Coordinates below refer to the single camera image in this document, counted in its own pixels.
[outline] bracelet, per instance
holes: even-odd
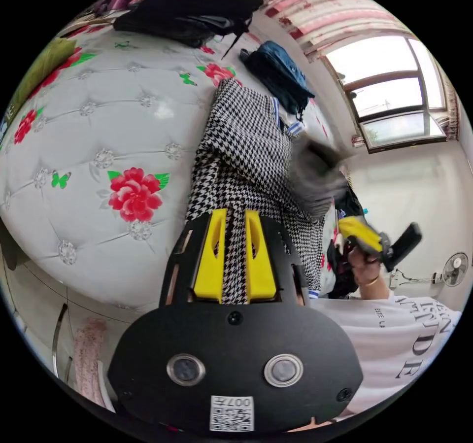
[[[379,276],[378,276],[376,279],[374,279],[374,280],[372,280],[371,282],[369,282],[368,284],[363,284],[363,285],[358,284],[358,285],[359,285],[360,287],[370,287],[371,285],[376,284],[376,283],[378,282],[378,279],[379,279]]]

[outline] yellow bracket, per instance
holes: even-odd
[[[268,248],[257,211],[245,212],[246,228],[246,293],[248,302],[269,300],[276,295]]]
[[[220,304],[223,295],[226,219],[226,208],[212,212],[194,285],[194,294],[197,298],[217,300]]]
[[[383,250],[379,234],[356,216],[348,216],[338,220],[338,229],[345,239],[354,236],[376,252]]]

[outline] screw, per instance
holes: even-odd
[[[228,315],[228,322],[231,325],[239,325],[243,321],[243,315],[239,311],[232,311]]]
[[[351,389],[348,387],[342,389],[338,394],[337,394],[337,400],[339,402],[345,402],[351,397]]]

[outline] person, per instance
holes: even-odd
[[[312,308],[344,329],[363,371],[341,418],[384,401],[422,374],[461,317],[432,297],[395,296],[380,274],[380,262],[371,259],[357,248],[348,256],[360,297],[310,300]]]

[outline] white t-shirt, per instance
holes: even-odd
[[[461,317],[431,297],[392,292],[386,300],[314,298],[310,306],[344,329],[360,360],[364,379],[348,404],[352,413],[382,402],[418,377]]]

